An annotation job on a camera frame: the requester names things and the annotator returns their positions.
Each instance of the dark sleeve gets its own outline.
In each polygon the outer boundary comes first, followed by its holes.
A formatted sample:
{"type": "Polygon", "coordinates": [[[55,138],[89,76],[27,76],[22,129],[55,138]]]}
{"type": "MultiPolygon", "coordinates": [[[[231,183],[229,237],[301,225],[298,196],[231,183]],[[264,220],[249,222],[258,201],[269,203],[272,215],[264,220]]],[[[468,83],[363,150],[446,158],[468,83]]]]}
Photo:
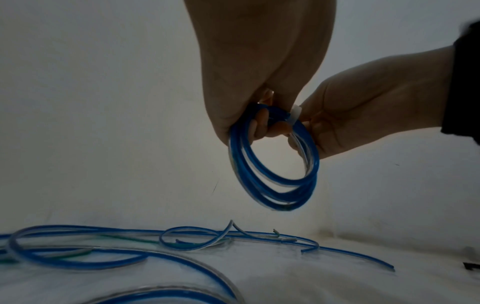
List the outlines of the dark sleeve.
{"type": "Polygon", "coordinates": [[[453,44],[455,56],[441,132],[470,136],[480,145],[480,21],[453,44]]]}

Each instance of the human hand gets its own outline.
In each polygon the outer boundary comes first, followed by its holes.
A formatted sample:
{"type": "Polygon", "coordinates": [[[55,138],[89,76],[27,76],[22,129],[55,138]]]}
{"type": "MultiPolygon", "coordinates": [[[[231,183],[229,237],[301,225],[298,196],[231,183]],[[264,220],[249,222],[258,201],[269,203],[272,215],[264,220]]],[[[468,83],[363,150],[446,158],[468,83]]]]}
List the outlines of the human hand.
{"type": "MultiPolygon", "coordinates": [[[[290,111],[327,51],[335,0],[185,0],[200,47],[205,107],[218,137],[250,102],[290,111]]],[[[250,124],[250,138],[291,131],[267,127],[268,110],[250,124]]]]}
{"type": "MultiPolygon", "coordinates": [[[[386,57],[321,83],[301,105],[300,116],[320,158],[392,133],[441,126],[453,56],[447,47],[386,57]]],[[[293,139],[288,142],[297,149],[293,139]]]]}

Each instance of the wire coil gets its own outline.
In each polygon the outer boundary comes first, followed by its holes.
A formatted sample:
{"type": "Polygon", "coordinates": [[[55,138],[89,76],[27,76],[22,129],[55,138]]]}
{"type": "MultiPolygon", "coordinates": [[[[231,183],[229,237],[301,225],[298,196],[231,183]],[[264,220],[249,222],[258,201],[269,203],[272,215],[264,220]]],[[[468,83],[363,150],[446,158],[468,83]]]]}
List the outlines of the wire coil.
{"type": "Polygon", "coordinates": [[[230,129],[228,145],[230,161],[240,184],[255,201],[273,210],[292,211],[303,206],[315,189],[320,165],[317,147],[303,124],[296,121],[290,136],[296,142],[303,158],[305,177],[288,179],[270,171],[255,156],[248,139],[250,121],[264,108],[269,112],[269,126],[279,121],[287,121],[290,117],[290,113],[277,107],[250,104],[243,116],[230,129]],[[275,191],[261,181],[253,169],[277,185],[294,189],[288,192],[275,191]]]}

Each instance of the tangled cable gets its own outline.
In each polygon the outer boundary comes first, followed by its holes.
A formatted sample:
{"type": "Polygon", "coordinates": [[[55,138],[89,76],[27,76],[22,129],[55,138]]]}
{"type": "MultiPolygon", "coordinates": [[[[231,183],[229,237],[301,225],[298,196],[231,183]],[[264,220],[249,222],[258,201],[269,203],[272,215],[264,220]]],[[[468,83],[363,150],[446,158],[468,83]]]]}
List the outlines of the tangled cable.
{"type": "Polygon", "coordinates": [[[278,121],[288,121],[291,114],[277,107],[263,104],[250,104],[239,119],[230,129],[229,154],[233,170],[240,184],[248,194],[261,205],[278,211],[292,211],[303,206],[311,197],[317,183],[317,172],[320,160],[317,147],[303,124],[293,121],[293,132],[290,135],[298,146],[298,151],[305,164],[305,177],[301,179],[288,179],[276,175],[266,168],[255,156],[248,138],[250,121],[257,112],[267,108],[269,112],[268,125],[278,121]],[[268,187],[252,170],[267,180],[283,186],[294,188],[288,192],[278,192],[268,187]]]}
{"type": "Polygon", "coordinates": [[[320,246],[317,242],[292,235],[280,234],[274,230],[273,233],[266,232],[252,232],[243,231],[233,221],[230,221],[228,226],[221,231],[212,230],[202,227],[181,226],[167,230],[151,230],[151,229],[119,229],[109,227],[95,227],[95,226],[77,226],[77,225],[43,225],[33,226],[21,229],[13,234],[0,234],[0,239],[7,239],[5,249],[0,249],[0,262],[15,263],[15,262],[29,262],[49,268],[61,269],[75,269],[75,270],[102,270],[116,267],[124,267],[145,261],[149,257],[162,258],[170,261],[178,262],[187,265],[201,273],[209,276],[216,281],[230,298],[217,295],[211,291],[198,289],[189,286],[153,286],[141,287],[135,290],[127,290],[119,293],[111,294],[106,297],[97,298],[85,302],[83,304],[113,304],[113,303],[127,303],[146,298],[156,297],[186,297],[196,299],[205,303],[239,303],[243,304],[245,301],[235,287],[235,285],[225,277],[221,272],[208,266],[200,261],[190,257],[178,255],[172,252],[157,251],[157,250],[143,250],[135,248],[113,248],[104,246],[22,246],[18,239],[27,237],[49,237],[49,236],[69,236],[69,235],[96,235],[100,237],[117,238],[135,242],[147,242],[161,244],[163,247],[177,250],[177,251],[192,251],[202,248],[222,244],[233,239],[262,241],[283,243],[294,246],[301,246],[301,253],[306,253],[314,250],[326,250],[336,253],[353,255],[361,257],[382,266],[386,266],[391,270],[395,268],[377,258],[341,249],[329,248],[320,246]],[[194,243],[181,241],[176,239],[175,242],[167,241],[168,236],[188,236],[188,237],[208,237],[211,238],[206,242],[194,243]],[[154,241],[141,236],[157,236],[159,241],[154,241]],[[131,257],[102,262],[86,262],[66,260],[70,257],[87,255],[90,253],[104,253],[104,254],[126,254],[131,257]]]}

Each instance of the black sleeve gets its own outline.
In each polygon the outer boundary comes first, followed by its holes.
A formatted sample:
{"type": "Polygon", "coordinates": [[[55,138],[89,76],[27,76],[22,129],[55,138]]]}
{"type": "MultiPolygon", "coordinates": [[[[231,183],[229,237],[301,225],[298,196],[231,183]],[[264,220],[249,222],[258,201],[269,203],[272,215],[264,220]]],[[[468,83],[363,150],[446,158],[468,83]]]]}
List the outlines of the black sleeve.
{"type": "Polygon", "coordinates": [[[441,132],[470,136],[480,145],[480,21],[453,44],[455,56],[441,132]]]}

